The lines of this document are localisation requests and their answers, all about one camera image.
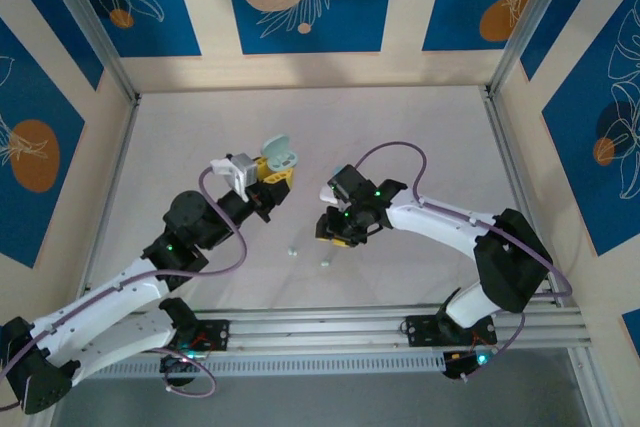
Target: cable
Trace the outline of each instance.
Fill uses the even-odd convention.
[[[367,157],[369,157],[374,152],[376,152],[376,151],[378,151],[378,150],[380,150],[380,149],[382,149],[384,147],[390,147],[390,146],[394,146],[394,145],[403,145],[405,147],[409,147],[409,148],[415,150],[416,152],[418,152],[418,154],[420,154],[420,157],[422,158],[422,166],[420,167],[420,171],[418,172],[418,175],[416,176],[415,180],[413,181],[413,186],[412,186],[412,189],[411,189],[412,192],[413,192],[413,197],[415,198],[416,202],[418,202],[419,205],[422,205],[422,206],[427,207],[429,209],[435,210],[436,212],[439,212],[441,214],[444,214],[444,215],[447,215],[447,216],[450,216],[450,217],[454,217],[454,218],[456,218],[458,220],[462,220],[463,222],[473,223],[473,219],[470,216],[466,215],[466,214],[463,214],[461,212],[457,212],[455,210],[451,210],[451,209],[448,209],[446,207],[442,207],[442,206],[439,206],[439,205],[434,205],[431,202],[428,202],[428,201],[424,200],[422,197],[420,197],[420,194],[418,193],[418,185],[420,184],[420,181],[422,180],[422,176],[424,175],[425,171],[427,170],[427,155],[424,153],[424,151],[420,147],[418,147],[415,144],[412,144],[411,142],[405,142],[405,141],[401,141],[401,140],[396,140],[396,141],[385,142],[383,144],[380,144],[380,145],[374,147],[373,149],[369,150],[368,152],[366,152],[360,158],[360,160],[358,160],[358,162],[355,165],[355,168],[357,169],[367,159]],[[489,230],[491,232],[494,232],[495,234],[498,234],[499,236],[501,236],[502,238],[504,238],[505,240],[507,240],[511,244],[513,244],[516,247],[520,248],[525,253],[527,253],[531,257],[533,257],[536,261],[541,263],[544,267],[546,267],[547,270],[549,270],[551,273],[553,273],[553,275],[555,275],[556,277],[559,277],[560,279],[562,279],[562,282],[565,285],[565,289],[566,290],[564,290],[562,292],[554,292],[554,293],[551,293],[551,294],[547,294],[547,293],[534,294],[535,297],[559,298],[559,297],[569,297],[570,295],[573,294],[573,287],[571,286],[571,283],[565,277],[565,275],[556,266],[554,266],[551,262],[549,262],[547,259],[542,257],[540,254],[538,254],[535,250],[533,250],[531,247],[526,245],[520,239],[517,239],[513,235],[505,232],[504,230],[502,230],[502,229],[500,229],[500,228],[498,228],[498,227],[496,227],[494,225],[491,225],[491,224],[489,224],[487,222],[484,222],[484,221],[482,221],[480,219],[476,219],[475,223],[476,223],[476,225],[479,225],[484,229],[487,229],[487,230]],[[499,355],[501,355],[509,346],[511,346],[511,344],[513,344],[513,342],[516,340],[518,335],[520,335],[520,332],[522,332],[522,329],[524,328],[524,323],[525,323],[525,315],[524,315],[524,312],[523,312],[522,313],[522,319],[520,320],[520,325],[518,326],[518,328],[516,329],[514,334],[511,336],[511,338],[502,347],[500,347],[498,349],[498,352],[496,352],[496,354],[493,356],[494,359],[496,357],[498,357]],[[477,369],[471,375],[475,374],[479,370],[481,370],[481,369]]]
[[[177,352],[177,351],[173,351],[173,350],[170,350],[170,349],[157,348],[157,349],[151,349],[151,352],[157,352],[158,354],[168,354],[168,355],[180,357],[180,359],[183,362],[187,362],[187,363],[197,367],[201,372],[204,372],[205,375],[207,377],[209,377],[209,380],[211,381],[211,388],[207,392],[189,393],[189,392],[185,392],[184,390],[181,390],[181,389],[176,389],[171,384],[169,384],[169,370],[167,370],[164,373],[163,382],[164,382],[165,388],[167,389],[168,392],[173,392],[174,394],[178,394],[178,395],[180,395],[182,397],[190,397],[192,399],[204,399],[205,397],[209,397],[209,396],[211,396],[211,395],[213,395],[215,393],[216,387],[218,385],[217,382],[216,382],[216,378],[213,376],[213,374],[211,373],[211,371],[209,369],[207,369],[204,365],[202,365],[197,360],[192,359],[191,357],[183,354],[182,352]]]
[[[200,186],[200,191],[201,191],[202,195],[207,200],[207,202],[209,202],[209,205],[211,205],[213,210],[215,210],[216,214],[218,214],[220,216],[220,218],[224,221],[225,224],[227,224],[227,226],[231,229],[231,231],[234,234],[236,234],[236,237],[238,238],[238,240],[240,242],[240,247],[241,247],[240,259],[236,263],[234,263],[233,265],[231,265],[230,267],[227,267],[225,269],[216,270],[216,271],[213,271],[213,272],[184,272],[182,270],[173,270],[173,269],[166,269],[166,270],[163,270],[161,272],[157,271],[157,270],[156,271],[151,271],[151,272],[144,272],[142,274],[134,275],[132,277],[129,277],[126,280],[123,280],[120,283],[120,285],[117,286],[117,287],[113,286],[113,287],[109,287],[108,289],[105,289],[104,291],[102,291],[99,294],[97,294],[95,297],[92,297],[92,298],[88,299],[86,302],[80,304],[75,309],[71,310],[67,314],[65,314],[62,317],[60,317],[57,321],[55,321],[51,325],[51,328],[49,330],[42,331],[34,339],[29,341],[22,349],[20,349],[18,351],[18,353],[16,355],[14,355],[11,358],[11,360],[7,363],[7,365],[2,369],[2,371],[0,371],[0,383],[2,383],[4,381],[4,379],[7,377],[7,374],[22,359],[22,357],[24,357],[27,354],[27,352],[29,350],[31,350],[31,348],[33,348],[35,345],[37,345],[39,342],[41,342],[42,339],[44,339],[48,335],[51,335],[51,334],[55,333],[55,331],[56,331],[56,329],[58,327],[60,327],[65,322],[67,322],[68,320],[70,320],[73,317],[75,317],[76,315],[78,315],[80,312],[83,312],[84,310],[88,309],[89,307],[91,307],[96,302],[99,302],[100,300],[104,299],[105,297],[107,297],[108,295],[110,295],[110,294],[112,294],[114,292],[121,291],[123,287],[126,287],[126,286],[128,286],[130,284],[133,284],[135,282],[138,282],[138,281],[140,281],[142,279],[146,279],[148,277],[169,276],[169,275],[177,276],[177,277],[188,277],[188,278],[213,277],[215,275],[221,275],[221,274],[229,273],[229,272],[231,272],[233,270],[236,270],[238,267],[240,267],[244,263],[246,258],[247,258],[247,242],[245,241],[243,235],[240,233],[240,229],[238,229],[238,227],[235,225],[233,220],[231,220],[231,218],[226,214],[226,212],[211,198],[211,195],[209,195],[209,193],[207,192],[207,189],[204,186],[204,179],[206,178],[206,176],[208,174],[210,174],[212,172],[213,172],[213,168],[212,167],[208,167],[207,169],[205,169],[200,174],[200,177],[198,179],[198,184]],[[172,352],[172,355],[180,355],[180,352],[173,352],[173,351],[170,351],[170,352]],[[210,377],[213,377],[213,374],[211,374],[209,371],[207,371],[206,368],[204,368],[204,367],[202,367],[202,368],[205,370],[207,375],[209,375]],[[8,410],[11,410],[11,409],[14,409],[14,408],[18,407],[19,405],[20,405],[20,403],[15,403],[15,404],[7,405],[7,406],[4,406],[4,407],[0,407],[0,412],[6,412]]]

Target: robotic arm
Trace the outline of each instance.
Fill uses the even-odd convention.
[[[92,373],[139,352],[209,351],[212,343],[226,350],[228,323],[199,321],[179,298],[122,319],[191,277],[220,273],[199,273],[208,264],[202,250],[231,237],[252,214],[270,221],[291,189],[297,157],[284,136],[267,142],[262,154],[212,161],[205,173],[226,178],[232,190],[225,196],[213,203],[197,191],[179,194],[163,216],[163,233],[126,270],[55,313],[33,323],[16,317],[3,327],[3,374],[26,414],[47,409]]]
[[[533,229],[515,210],[483,214],[417,198],[395,180],[376,186],[351,165],[331,178],[321,198],[334,206],[318,220],[318,239],[356,247],[384,228],[399,229],[430,237],[475,261],[479,281],[446,300],[427,326],[433,339],[427,345],[464,345],[477,324],[490,321],[491,314],[522,312],[548,274],[530,253],[496,234],[498,229],[508,232],[551,262]]]

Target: beige wall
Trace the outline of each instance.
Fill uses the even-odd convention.
[[[71,300],[95,235],[128,119],[128,104],[108,74],[98,91],[69,57],[29,0],[0,0],[0,17],[85,120],[85,128],[34,269],[0,255],[0,324],[32,320]],[[0,403],[15,402],[8,383]],[[0,426],[22,414],[0,413]]]
[[[423,53],[435,0],[389,0],[380,53],[243,56],[231,0],[185,0],[202,57],[123,63],[141,92],[485,84],[502,50]]]
[[[575,289],[625,425],[632,426],[640,419],[640,359],[621,315],[640,307],[640,237],[596,256],[541,114],[621,1],[583,0],[531,82],[518,67],[502,97],[531,176],[542,227]]]

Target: purple cable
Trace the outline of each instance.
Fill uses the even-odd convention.
[[[454,217],[456,219],[462,220],[463,222],[471,222],[472,221],[471,217],[466,215],[466,214],[462,214],[460,212],[456,212],[455,210],[447,209],[446,207],[441,207],[439,205],[434,205],[434,204],[432,204],[430,202],[427,202],[427,201],[421,199],[420,194],[418,193],[418,184],[420,184],[420,181],[422,180],[422,176],[424,175],[425,171],[427,170],[427,155],[424,153],[424,151],[420,147],[418,147],[415,144],[412,144],[410,142],[401,141],[401,140],[392,141],[392,142],[385,142],[383,144],[380,144],[380,145],[374,147],[373,149],[369,150],[367,153],[365,153],[360,158],[360,160],[356,163],[355,168],[358,168],[367,159],[367,157],[369,157],[374,152],[376,152],[376,151],[378,151],[378,150],[380,150],[380,149],[382,149],[384,147],[390,147],[390,146],[394,146],[394,145],[403,145],[405,147],[409,147],[409,148],[415,150],[416,152],[418,152],[420,154],[420,157],[422,158],[422,167],[420,168],[420,171],[418,172],[418,175],[416,176],[416,179],[413,181],[413,186],[412,186],[412,189],[411,189],[412,192],[413,192],[413,197],[415,198],[416,202],[418,202],[419,205],[428,207],[428,208],[430,208],[432,210],[435,210],[436,212],[440,212],[441,214],[445,214],[447,216]],[[495,226],[493,226],[491,224],[488,224],[487,222],[484,222],[482,220],[476,219],[476,224],[480,225],[481,227],[483,227],[483,228],[485,228],[487,230],[490,230],[490,231],[498,234],[499,236],[501,236],[502,238],[504,238],[508,242],[511,242],[513,245],[515,245],[515,246],[519,247],[520,249],[522,249],[524,252],[526,252],[531,257],[533,257],[536,261],[538,261],[539,263],[544,265],[555,276],[561,278],[562,282],[566,286],[566,290],[563,291],[563,292],[557,292],[557,293],[551,293],[551,294],[541,293],[541,294],[534,294],[534,296],[536,296],[536,297],[559,298],[559,297],[568,297],[573,293],[573,287],[571,286],[571,283],[565,277],[565,275],[558,268],[556,268],[551,262],[549,262],[547,259],[542,257],[540,254],[538,254],[535,250],[533,250],[531,247],[526,245],[524,242],[520,241],[519,239],[517,239],[516,237],[512,236],[511,234],[505,232],[504,230],[502,230],[502,229],[500,229],[498,227],[495,227]],[[502,347],[500,347],[500,349],[498,349],[498,352],[496,352],[496,354],[494,355],[494,358],[496,358],[499,355],[501,355],[508,347],[511,346],[511,344],[513,344],[513,342],[516,340],[518,335],[520,335],[520,332],[522,332],[522,329],[524,328],[524,323],[525,323],[525,315],[524,315],[524,312],[523,312],[522,313],[522,319],[520,320],[520,325],[518,326],[518,328],[516,329],[514,334],[511,336],[511,338],[507,342],[505,342],[505,344]],[[471,377],[472,375],[474,375],[476,372],[478,372],[480,370],[482,370],[482,369],[475,370],[471,375],[467,376],[467,378]]]
[[[169,349],[158,348],[158,349],[152,349],[151,352],[157,352],[158,354],[167,354],[167,355],[173,355],[173,356],[176,356],[176,357],[180,357],[180,359],[182,359],[183,362],[188,362],[189,364],[191,364],[191,365],[197,367],[198,369],[200,369],[202,372],[204,372],[206,374],[207,377],[209,377],[209,380],[211,380],[211,388],[207,392],[189,393],[189,392],[185,392],[184,390],[176,389],[172,385],[170,385],[169,384],[169,371],[167,371],[164,374],[164,379],[163,380],[164,380],[164,385],[166,386],[166,388],[167,388],[167,390],[169,392],[173,392],[174,394],[181,395],[182,397],[190,397],[192,399],[204,399],[205,397],[209,397],[209,396],[213,395],[216,392],[216,387],[217,387],[216,378],[213,376],[211,371],[209,369],[207,369],[204,365],[202,365],[200,362],[192,359],[191,357],[189,357],[187,355],[184,355],[182,352],[175,352],[175,351],[169,350]]]
[[[26,355],[26,353],[32,347],[34,347],[36,344],[41,342],[42,339],[44,339],[46,336],[50,335],[51,333],[55,332],[55,330],[58,327],[63,325],[69,319],[71,319],[71,318],[75,317],[76,315],[78,315],[80,312],[86,310],[87,308],[89,308],[90,306],[92,306],[96,302],[104,299],[105,297],[107,297],[108,295],[112,294],[113,292],[119,292],[123,287],[126,287],[127,285],[133,284],[135,282],[138,282],[139,280],[146,279],[148,277],[156,277],[156,276],[160,276],[160,275],[161,276],[175,275],[177,277],[189,277],[189,278],[212,277],[212,276],[215,276],[215,275],[221,275],[221,274],[229,273],[231,271],[236,270],[238,267],[240,267],[244,263],[246,258],[247,258],[247,242],[245,241],[243,235],[240,233],[240,229],[238,228],[238,226],[235,225],[233,220],[231,220],[231,218],[227,215],[227,213],[213,200],[211,195],[209,195],[209,193],[207,192],[207,189],[204,186],[204,179],[211,172],[213,172],[212,167],[208,167],[207,169],[205,169],[200,174],[200,177],[198,179],[198,184],[200,186],[200,191],[201,191],[202,195],[204,196],[204,198],[209,203],[209,205],[211,205],[213,210],[215,210],[216,214],[218,214],[220,216],[220,218],[224,221],[225,224],[227,224],[227,226],[231,229],[231,231],[236,235],[236,237],[240,241],[240,247],[241,247],[240,259],[230,267],[227,267],[227,268],[222,269],[222,270],[216,270],[216,271],[213,271],[213,272],[184,272],[182,270],[172,270],[172,269],[163,270],[162,272],[158,272],[158,271],[144,272],[142,274],[134,275],[132,277],[129,277],[126,280],[123,280],[121,282],[121,284],[120,284],[120,288],[119,289],[116,288],[116,287],[109,287],[108,289],[104,290],[103,292],[100,292],[99,294],[97,294],[95,297],[90,298],[89,300],[87,300],[83,304],[80,304],[75,309],[71,310],[70,312],[68,312],[65,315],[63,315],[62,317],[60,317],[57,321],[55,321],[51,325],[51,330],[50,331],[47,330],[47,331],[41,332],[34,339],[32,339],[29,343],[27,343],[22,349],[20,349],[18,351],[18,353],[11,358],[11,360],[7,363],[7,365],[0,372],[0,383],[2,383],[4,381],[4,379],[7,377],[7,374],[9,373],[9,371],[22,359],[22,357],[24,357]],[[182,354],[180,352],[173,352],[173,351],[170,351],[170,350],[167,350],[167,352],[170,352],[172,355],[182,356]],[[213,378],[213,374],[211,374],[211,372],[209,372],[204,366],[201,366],[200,364],[197,364],[197,366],[199,368],[203,369],[204,372],[213,380],[214,389],[211,391],[211,393],[208,393],[207,395],[213,394],[213,392],[215,391],[215,379]],[[19,406],[20,406],[20,403],[16,402],[16,403],[11,404],[11,405],[0,407],[0,412],[6,412],[8,410],[14,409],[14,408],[19,407]]]

